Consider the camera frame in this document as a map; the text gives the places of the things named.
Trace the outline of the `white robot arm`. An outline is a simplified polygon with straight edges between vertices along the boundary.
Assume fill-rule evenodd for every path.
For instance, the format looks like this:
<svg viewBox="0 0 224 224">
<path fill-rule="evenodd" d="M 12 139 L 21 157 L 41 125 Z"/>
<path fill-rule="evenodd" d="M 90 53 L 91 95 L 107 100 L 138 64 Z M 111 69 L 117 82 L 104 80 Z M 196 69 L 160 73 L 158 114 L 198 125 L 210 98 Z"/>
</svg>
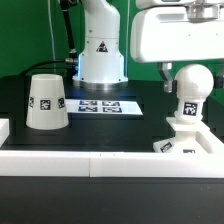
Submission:
<svg viewBox="0 0 224 224">
<path fill-rule="evenodd" d="M 224 59 L 224 0 L 135 0 L 140 10 L 130 36 L 131 57 L 155 63 L 164 90 L 176 81 L 169 70 L 177 61 Z M 107 0 L 59 0 L 73 67 L 73 83 L 88 89 L 111 90 L 128 78 L 119 51 L 120 14 Z M 69 9 L 81 4 L 85 15 L 85 46 L 75 49 Z"/>
</svg>

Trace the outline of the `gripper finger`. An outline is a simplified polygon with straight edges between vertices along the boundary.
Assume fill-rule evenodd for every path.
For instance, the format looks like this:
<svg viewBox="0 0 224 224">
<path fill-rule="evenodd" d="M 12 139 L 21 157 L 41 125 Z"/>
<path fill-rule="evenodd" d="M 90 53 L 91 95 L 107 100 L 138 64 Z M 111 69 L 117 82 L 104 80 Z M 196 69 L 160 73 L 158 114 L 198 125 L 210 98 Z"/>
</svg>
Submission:
<svg viewBox="0 0 224 224">
<path fill-rule="evenodd" d="M 214 76 L 214 88 L 215 89 L 224 88 L 224 75 Z"/>
</svg>

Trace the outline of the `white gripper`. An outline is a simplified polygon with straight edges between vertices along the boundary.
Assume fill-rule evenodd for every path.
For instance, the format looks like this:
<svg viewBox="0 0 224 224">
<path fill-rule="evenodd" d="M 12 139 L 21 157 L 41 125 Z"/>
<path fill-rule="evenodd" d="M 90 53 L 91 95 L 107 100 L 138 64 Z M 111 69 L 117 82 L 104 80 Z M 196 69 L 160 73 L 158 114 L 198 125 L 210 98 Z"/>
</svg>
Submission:
<svg viewBox="0 0 224 224">
<path fill-rule="evenodd" d="M 130 38 L 132 58 L 159 62 L 166 93 L 175 93 L 175 61 L 224 59 L 224 0 L 136 0 Z"/>
</svg>

